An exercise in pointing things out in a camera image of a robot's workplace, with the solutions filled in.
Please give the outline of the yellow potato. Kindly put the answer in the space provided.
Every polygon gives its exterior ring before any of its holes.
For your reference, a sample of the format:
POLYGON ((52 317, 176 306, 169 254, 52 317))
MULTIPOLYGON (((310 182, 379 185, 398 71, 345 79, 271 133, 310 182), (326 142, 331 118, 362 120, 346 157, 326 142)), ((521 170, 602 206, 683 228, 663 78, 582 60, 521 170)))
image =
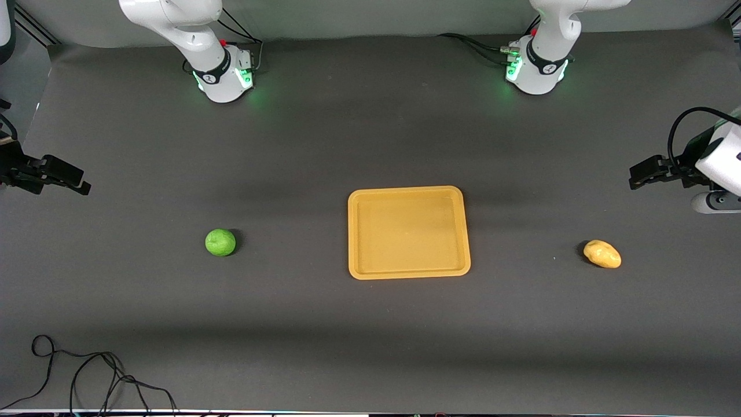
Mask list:
POLYGON ((601 268, 616 269, 622 265, 622 257, 619 251, 603 240, 588 241, 582 252, 590 263, 601 268))

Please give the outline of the green apple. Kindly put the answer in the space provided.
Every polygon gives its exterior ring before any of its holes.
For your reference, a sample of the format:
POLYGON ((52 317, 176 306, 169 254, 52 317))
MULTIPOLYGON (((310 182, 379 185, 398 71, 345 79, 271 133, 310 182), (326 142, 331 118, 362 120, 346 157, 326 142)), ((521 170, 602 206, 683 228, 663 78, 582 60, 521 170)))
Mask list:
POLYGON ((227 257, 236 250, 237 240, 228 229, 213 229, 207 233, 204 245, 212 255, 227 257))

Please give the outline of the yellow plastic tray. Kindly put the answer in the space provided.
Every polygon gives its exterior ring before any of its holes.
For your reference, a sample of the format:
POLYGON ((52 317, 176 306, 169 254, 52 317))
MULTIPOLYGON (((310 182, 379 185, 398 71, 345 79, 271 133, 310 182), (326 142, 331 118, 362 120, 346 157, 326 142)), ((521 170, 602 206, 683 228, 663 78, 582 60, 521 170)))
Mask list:
POLYGON ((463 193, 452 185, 368 188, 347 201, 357 280, 457 277, 471 268, 463 193))

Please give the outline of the dark grey table mat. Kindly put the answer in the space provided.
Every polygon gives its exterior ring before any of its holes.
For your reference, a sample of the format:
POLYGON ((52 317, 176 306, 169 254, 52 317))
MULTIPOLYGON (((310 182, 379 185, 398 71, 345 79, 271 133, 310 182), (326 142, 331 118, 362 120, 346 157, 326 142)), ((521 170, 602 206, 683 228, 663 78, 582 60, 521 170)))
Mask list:
POLYGON ((725 21, 588 32, 529 97, 452 39, 283 41, 217 105, 174 48, 53 49, 23 148, 92 189, 0 192, 0 407, 67 407, 80 359, 32 396, 46 334, 157 409, 741 415, 741 215, 628 188, 683 111, 738 106, 735 50, 725 21), (445 185, 467 274, 352 277, 353 192, 445 185))

